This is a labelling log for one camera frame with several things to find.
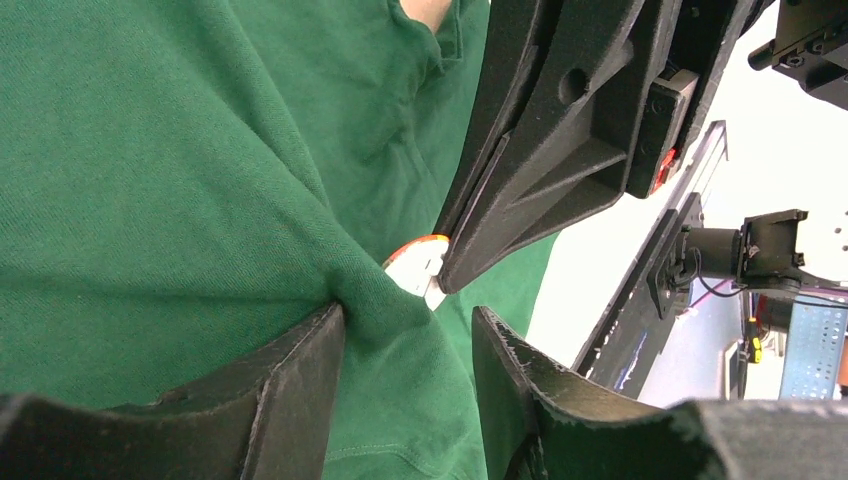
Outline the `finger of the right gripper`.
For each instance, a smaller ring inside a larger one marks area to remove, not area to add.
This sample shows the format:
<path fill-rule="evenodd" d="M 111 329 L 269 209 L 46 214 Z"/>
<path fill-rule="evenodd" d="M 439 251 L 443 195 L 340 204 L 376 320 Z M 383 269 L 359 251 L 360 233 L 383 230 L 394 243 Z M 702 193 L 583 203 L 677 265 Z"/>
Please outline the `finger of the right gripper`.
<path fill-rule="evenodd" d="M 656 166 L 690 143 L 683 126 L 651 139 L 649 92 L 662 74 L 682 66 L 680 42 L 703 11 L 698 1 L 564 1 L 570 19 L 555 37 L 564 49 L 541 69 L 531 97 L 534 117 L 521 120 L 521 139 L 541 139 L 539 168 L 520 173 L 517 197 L 560 197 L 570 225 L 616 203 L 645 160 Z M 541 239 L 481 236 L 449 239 L 438 283 L 453 294 L 499 261 Z"/>
<path fill-rule="evenodd" d="M 435 233 L 449 239 L 494 236 L 541 239 L 570 224 L 560 197 L 517 197 L 520 173 L 539 168 L 531 154 L 541 139 L 521 139 L 521 120 L 531 120 L 531 97 L 541 92 L 539 75 L 550 54 L 564 49 L 556 39 L 570 19 L 564 1 L 462 1 L 438 33 L 456 54 L 458 111 L 467 130 L 463 150 Z"/>

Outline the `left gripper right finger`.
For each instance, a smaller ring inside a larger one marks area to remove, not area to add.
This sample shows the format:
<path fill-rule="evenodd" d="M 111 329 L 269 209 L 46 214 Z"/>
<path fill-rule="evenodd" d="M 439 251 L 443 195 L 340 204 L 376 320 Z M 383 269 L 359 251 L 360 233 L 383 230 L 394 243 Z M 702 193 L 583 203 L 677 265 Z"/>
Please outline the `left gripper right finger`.
<path fill-rule="evenodd" d="M 690 400 L 656 408 L 536 350 L 492 310 L 472 319 L 492 479 L 843 479 L 838 401 Z"/>

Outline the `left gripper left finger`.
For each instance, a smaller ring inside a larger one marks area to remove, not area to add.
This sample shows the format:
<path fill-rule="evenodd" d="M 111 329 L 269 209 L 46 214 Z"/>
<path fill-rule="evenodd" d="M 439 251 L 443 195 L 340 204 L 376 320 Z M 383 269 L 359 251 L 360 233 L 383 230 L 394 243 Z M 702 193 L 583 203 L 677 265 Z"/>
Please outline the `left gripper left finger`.
<path fill-rule="evenodd" d="M 1 399 L 5 479 L 318 479 L 345 343 L 328 306 L 149 405 Z"/>

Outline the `orange round brooch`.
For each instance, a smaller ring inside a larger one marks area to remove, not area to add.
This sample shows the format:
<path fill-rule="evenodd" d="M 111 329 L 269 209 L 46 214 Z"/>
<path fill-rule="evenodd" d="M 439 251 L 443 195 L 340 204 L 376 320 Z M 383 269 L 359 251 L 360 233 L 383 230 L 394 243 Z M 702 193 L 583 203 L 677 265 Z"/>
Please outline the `orange round brooch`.
<path fill-rule="evenodd" d="M 437 277 L 449 244 L 449 238 L 441 234 L 419 237 L 391 254 L 382 268 L 399 288 L 422 298 L 435 311 L 446 298 Z"/>

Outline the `green t-shirt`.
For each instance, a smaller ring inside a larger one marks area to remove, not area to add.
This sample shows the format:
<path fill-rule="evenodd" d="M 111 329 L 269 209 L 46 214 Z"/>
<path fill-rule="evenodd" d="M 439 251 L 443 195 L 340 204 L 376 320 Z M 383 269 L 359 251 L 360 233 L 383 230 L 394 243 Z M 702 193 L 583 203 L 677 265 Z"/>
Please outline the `green t-shirt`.
<path fill-rule="evenodd" d="M 429 234 L 486 1 L 5 1 L 1 389 L 146 404 L 339 302 L 327 479 L 483 479 L 471 311 L 525 332 L 552 243 L 436 311 Z"/>

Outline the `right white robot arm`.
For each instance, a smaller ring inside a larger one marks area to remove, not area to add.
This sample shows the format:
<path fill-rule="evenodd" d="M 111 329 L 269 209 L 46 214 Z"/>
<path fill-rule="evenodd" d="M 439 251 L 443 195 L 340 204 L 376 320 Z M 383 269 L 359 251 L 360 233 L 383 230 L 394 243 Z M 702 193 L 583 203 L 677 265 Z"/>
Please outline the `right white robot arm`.
<path fill-rule="evenodd" d="M 435 232 L 435 310 L 512 252 L 669 180 L 700 133 L 733 46 L 775 1 L 495 1 L 461 160 Z M 749 65 L 847 111 L 847 1 L 777 1 L 775 38 Z M 660 250 L 647 287 L 658 317 L 687 277 L 755 292 L 836 286 L 795 250 L 807 214 L 698 229 Z"/>

